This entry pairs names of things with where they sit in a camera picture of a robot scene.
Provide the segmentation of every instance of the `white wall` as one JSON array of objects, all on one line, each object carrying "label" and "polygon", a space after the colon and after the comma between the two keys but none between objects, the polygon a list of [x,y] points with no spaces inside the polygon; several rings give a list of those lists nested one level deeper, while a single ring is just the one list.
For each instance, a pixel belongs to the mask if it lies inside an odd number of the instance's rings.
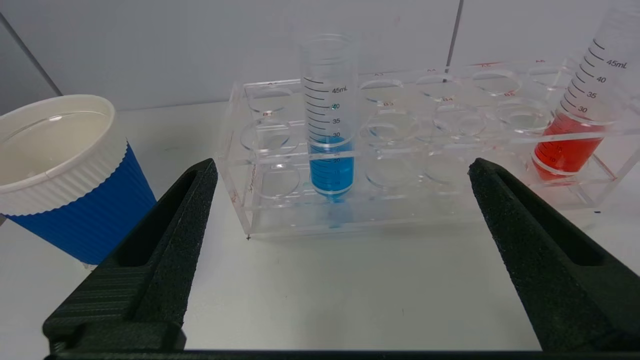
[{"label": "white wall", "polygon": [[[466,0],[452,65],[559,60],[584,49],[609,2]],[[441,67],[457,9],[455,0],[0,1],[63,94],[101,95],[120,110],[224,101],[234,81],[297,78],[295,41],[315,31],[359,37],[361,72]]]},{"label": "white wall", "polygon": [[56,93],[0,21],[0,115],[54,96]]},{"label": "white wall", "polygon": [[64,94],[119,109],[228,100],[232,83],[298,78],[295,38],[355,32],[360,70],[444,65],[457,1],[3,0]]},{"label": "white wall", "polygon": [[466,0],[451,65],[583,53],[611,0]]}]

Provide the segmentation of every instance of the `clear acrylic rack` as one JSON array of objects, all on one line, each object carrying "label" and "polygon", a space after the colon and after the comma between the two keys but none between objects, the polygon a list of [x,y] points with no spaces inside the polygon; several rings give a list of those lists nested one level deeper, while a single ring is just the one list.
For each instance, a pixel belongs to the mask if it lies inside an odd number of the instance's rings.
[{"label": "clear acrylic rack", "polygon": [[[299,79],[236,83],[216,162],[250,235],[482,220],[467,176],[478,157],[559,210],[593,208],[639,159],[640,111],[630,101],[605,132],[542,136],[572,69],[537,60],[361,74],[355,146],[331,154],[308,153]],[[585,138],[604,140],[576,176],[540,179],[537,143]],[[309,161],[344,157],[355,159],[353,187],[317,193]]]}]

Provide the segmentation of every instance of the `tube with red liquid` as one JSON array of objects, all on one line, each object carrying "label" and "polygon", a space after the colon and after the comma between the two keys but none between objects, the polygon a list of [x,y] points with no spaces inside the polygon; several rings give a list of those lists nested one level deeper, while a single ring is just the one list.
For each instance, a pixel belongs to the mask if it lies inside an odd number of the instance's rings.
[{"label": "tube with red liquid", "polygon": [[575,69],[555,119],[543,133],[562,139],[540,142],[532,154],[542,180],[577,174],[600,145],[603,132],[623,111],[619,84],[640,60],[639,34],[640,1],[614,2]]}]

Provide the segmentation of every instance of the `white table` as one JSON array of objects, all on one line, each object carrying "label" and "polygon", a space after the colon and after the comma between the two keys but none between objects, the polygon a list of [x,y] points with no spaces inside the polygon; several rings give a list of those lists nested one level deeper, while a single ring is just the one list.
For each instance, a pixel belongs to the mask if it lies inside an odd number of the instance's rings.
[{"label": "white table", "polygon": [[[157,197],[213,155],[225,106],[119,114]],[[639,181],[636,168],[587,232],[640,274]],[[0,226],[0,357],[47,355],[42,323],[86,275]],[[222,181],[183,330],[187,348],[539,349],[484,224],[248,241]]]}]

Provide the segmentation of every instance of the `red liquid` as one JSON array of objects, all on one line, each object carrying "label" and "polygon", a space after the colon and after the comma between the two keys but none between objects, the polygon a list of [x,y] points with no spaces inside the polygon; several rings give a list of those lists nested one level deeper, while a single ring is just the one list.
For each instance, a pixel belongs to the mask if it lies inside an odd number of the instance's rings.
[{"label": "red liquid", "polygon": [[[585,124],[573,120],[565,114],[556,113],[556,118],[551,126],[545,130],[543,136],[594,133],[603,130],[604,126]],[[576,173],[580,171],[601,141],[602,138],[541,142],[536,146],[533,156],[554,170]],[[542,180],[560,179],[568,176],[550,172],[542,168],[535,160],[533,164]]]}]

